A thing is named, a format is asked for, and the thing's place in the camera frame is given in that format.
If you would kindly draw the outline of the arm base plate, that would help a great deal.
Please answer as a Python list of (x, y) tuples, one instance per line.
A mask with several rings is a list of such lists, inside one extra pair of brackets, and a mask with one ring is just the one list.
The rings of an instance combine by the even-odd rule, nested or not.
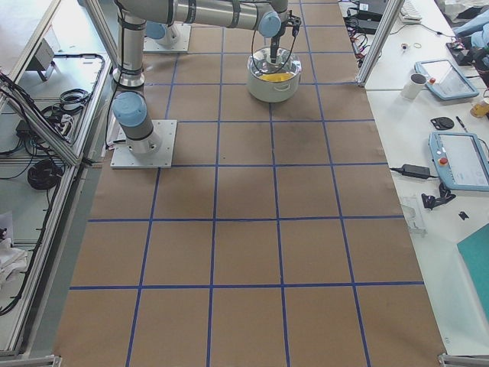
[(114, 145), (111, 168), (171, 168), (176, 139), (177, 120), (153, 120), (153, 132), (145, 139), (127, 139), (119, 129)]
[(183, 23), (172, 25), (148, 21), (144, 37), (144, 52), (157, 54), (187, 53), (191, 26)]

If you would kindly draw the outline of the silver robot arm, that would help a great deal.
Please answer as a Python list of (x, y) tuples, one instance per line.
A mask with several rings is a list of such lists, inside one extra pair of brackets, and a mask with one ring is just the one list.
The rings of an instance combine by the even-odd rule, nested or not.
[[(280, 39), (287, 29), (296, 36), (301, 20), (286, 1), (118, 1), (118, 54), (113, 78), (123, 92), (112, 104), (112, 114), (124, 134), (115, 143), (115, 158), (126, 154), (137, 166), (154, 166), (165, 157), (176, 156), (178, 164), (208, 164), (217, 152), (218, 80), (217, 55), (199, 62), (184, 55), (176, 63), (178, 45), (191, 33), (193, 24), (224, 31), (250, 31), (269, 40), (252, 49), (247, 60), (248, 92), (259, 102), (284, 103), (300, 87), (302, 64), (291, 47)], [(179, 86), (169, 89), (170, 108), (181, 116), (196, 117), (195, 131), (174, 120), (155, 120), (144, 97), (146, 83), (154, 83), (157, 72), (170, 56)]]
[(180, 32), (173, 24), (168, 26), (153, 21), (147, 21), (145, 34), (163, 47), (173, 46), (180, 39)]

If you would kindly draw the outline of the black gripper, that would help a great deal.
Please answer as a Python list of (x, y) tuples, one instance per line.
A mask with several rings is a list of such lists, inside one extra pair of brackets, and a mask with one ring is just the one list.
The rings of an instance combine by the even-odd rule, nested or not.
[[(302, 25), (302, 18), (295, 15), (292, 11), (287, 12), (286, 20), (283, 23), (283, 29), (291, 29), (291, 34), (296, 37), (300, 32), (300, 27)], [(270, 62), (277, 62), (277, 52), (280, 47), (280, 36), (275, 35), (270, 39)]]

